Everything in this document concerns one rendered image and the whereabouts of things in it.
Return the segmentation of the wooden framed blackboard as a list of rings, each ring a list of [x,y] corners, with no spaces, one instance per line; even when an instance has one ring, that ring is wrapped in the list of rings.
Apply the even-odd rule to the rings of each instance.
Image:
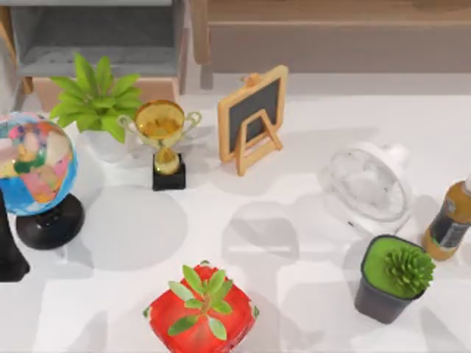
[[[267,154],[281,150],[278,130],[283,123],[288,67],[243,78],[244,86],[218,103],[219,158],[235,161],[237,174]]]

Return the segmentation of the gold trophy black base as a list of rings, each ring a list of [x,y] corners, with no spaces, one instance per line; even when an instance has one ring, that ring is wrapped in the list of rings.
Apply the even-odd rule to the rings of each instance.
[[[140,142],[155,149],[152,159],[152,189],[186,188],[185,162],[173,146],[202,120],[199,112],[184,113],[180,105],[168,100],[149,101],[133,118],[119,115],[116,122]]]

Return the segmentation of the white desk fan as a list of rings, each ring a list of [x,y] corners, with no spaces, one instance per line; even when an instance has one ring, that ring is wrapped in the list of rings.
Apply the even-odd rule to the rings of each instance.
[[[397,234],[413,201],[406,173],[409,155],[398,143],[361,141],[338,150],[319,175],[327,209],[360,233]]]

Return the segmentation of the green plant in red pot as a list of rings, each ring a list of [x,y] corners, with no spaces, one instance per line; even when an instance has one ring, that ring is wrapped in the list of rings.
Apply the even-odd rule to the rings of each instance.
[[[231,353],[260,315],[226,271],[208,261],[182,267],[183,278],[143,311],[170,353]]]

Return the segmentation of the green leafy plant white pot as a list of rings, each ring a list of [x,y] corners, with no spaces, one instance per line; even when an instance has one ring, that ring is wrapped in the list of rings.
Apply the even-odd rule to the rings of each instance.
[[[80,53],[74,55],[75,77],[53,76],[60,88],[58,103],[49,118],[61,127],[76,124],[96,157],[117,163],[128,151],[126,132],[117,118],[132,116],[141,106],[139,73],[114,77],[110,58],[103,56],[91,65]]]

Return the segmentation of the wooden shelf unit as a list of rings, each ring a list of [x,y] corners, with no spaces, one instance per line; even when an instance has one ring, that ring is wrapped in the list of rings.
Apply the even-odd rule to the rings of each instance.
[[[471,74],[471,0],[188,0],[214,74]]]

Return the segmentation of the green succulent in black pot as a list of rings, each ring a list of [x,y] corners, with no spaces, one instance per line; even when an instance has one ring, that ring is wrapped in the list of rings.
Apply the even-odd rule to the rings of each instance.
[[[392,323],[430,287],[435,267],[421,246],[396,235],[375,236],[361,262],[356,310]]]

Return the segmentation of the grey cabinet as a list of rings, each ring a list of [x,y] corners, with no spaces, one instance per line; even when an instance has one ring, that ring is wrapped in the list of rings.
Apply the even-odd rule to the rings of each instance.
[[[150,97],[183,88],[185,0],[0,0],[0,36],[26,93],[75,75],[74,57],[138,73]]]

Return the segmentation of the colourful globe on black stand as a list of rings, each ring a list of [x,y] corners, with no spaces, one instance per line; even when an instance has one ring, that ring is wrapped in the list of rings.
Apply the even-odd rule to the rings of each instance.
[[[36,113],[0,117],[0,191],[26,246],[56,249],[78,235],[85,209],[71,192],[77,169],[76,150],[61,126]]]

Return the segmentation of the yellow bottle dark label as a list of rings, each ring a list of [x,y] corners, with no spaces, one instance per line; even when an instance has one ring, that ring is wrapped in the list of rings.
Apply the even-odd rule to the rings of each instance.
[[[439,212],[422,236],[422,247],[438,261],[448,260],[471,227],[471,174],[453,184]]]

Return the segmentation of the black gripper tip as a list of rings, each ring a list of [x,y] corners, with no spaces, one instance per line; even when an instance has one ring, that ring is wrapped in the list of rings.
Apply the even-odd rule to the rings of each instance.
[[[29,263],[14,241],[0,190],[0,282],[20,282],[29,271]]]

